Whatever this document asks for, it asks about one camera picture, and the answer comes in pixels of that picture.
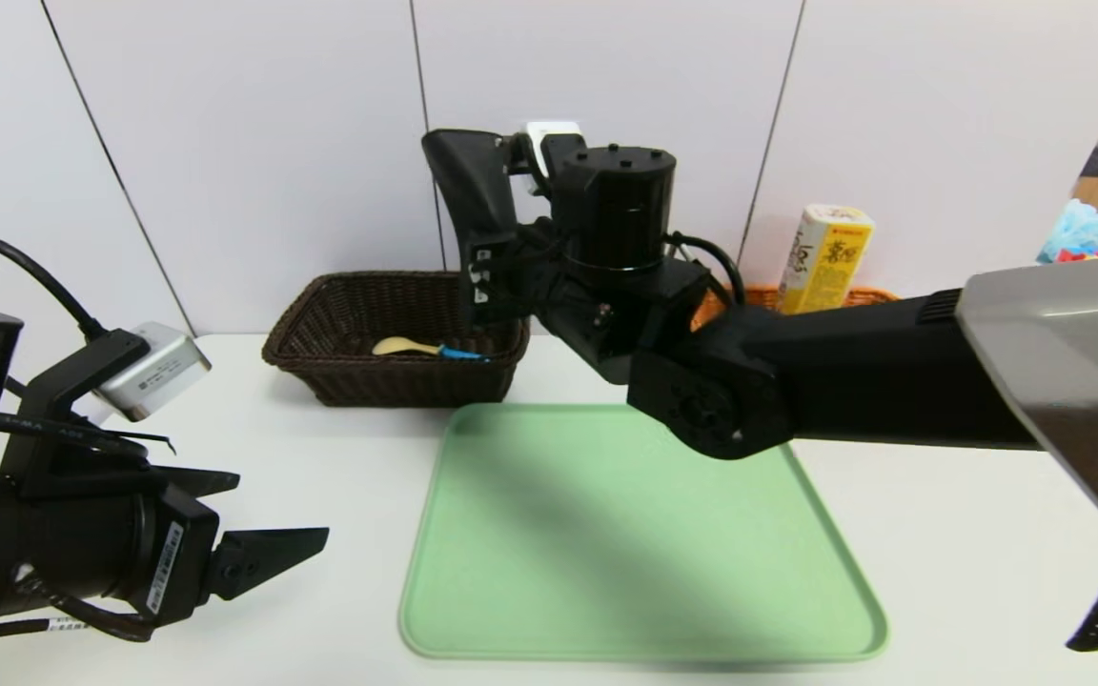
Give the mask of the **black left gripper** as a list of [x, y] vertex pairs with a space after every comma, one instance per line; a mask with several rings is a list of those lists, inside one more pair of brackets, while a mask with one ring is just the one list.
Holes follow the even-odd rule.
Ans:
[[153, 469], [169, 482], [155, 494], [30, 505], [11, 578], [18, 608], [48, 605], [88, 628], [161, 628], [211, 595], [256, 589], [330, 538], [328, 527], [228, 531], [211, 552], [219, 515], [197, 499], [235, 490], [239, 474]]

